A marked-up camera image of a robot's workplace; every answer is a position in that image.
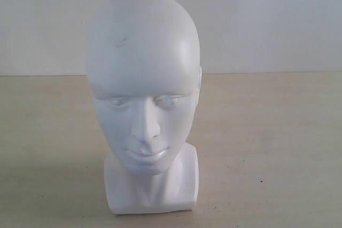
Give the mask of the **white mannequin head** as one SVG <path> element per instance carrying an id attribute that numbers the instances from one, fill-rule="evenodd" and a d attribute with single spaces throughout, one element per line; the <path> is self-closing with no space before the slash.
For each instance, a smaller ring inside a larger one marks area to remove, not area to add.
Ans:
<path id="1" fill-rule="evenodd" d="M 202 75 L 191 16 L 174 0 L 110 0 L 92 23 L 86 67 L 111 150 L 104 161 L 111 211 L 191 210 L 199 164 L 187 138 Z"/>

